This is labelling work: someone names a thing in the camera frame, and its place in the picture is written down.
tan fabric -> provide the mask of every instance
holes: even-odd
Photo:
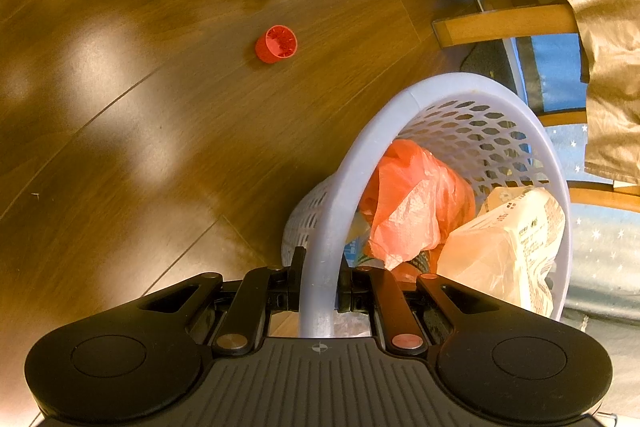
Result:
[[[585,171],[640,184],[640,0],[567,0],[589,62]]]

red plastic bag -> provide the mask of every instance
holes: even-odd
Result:
[[[395,140],[360,199],[371,226],[367,254],[393,270],[422,250],[444,243],[473,219],[472,188],[455,171],[411,140]]]

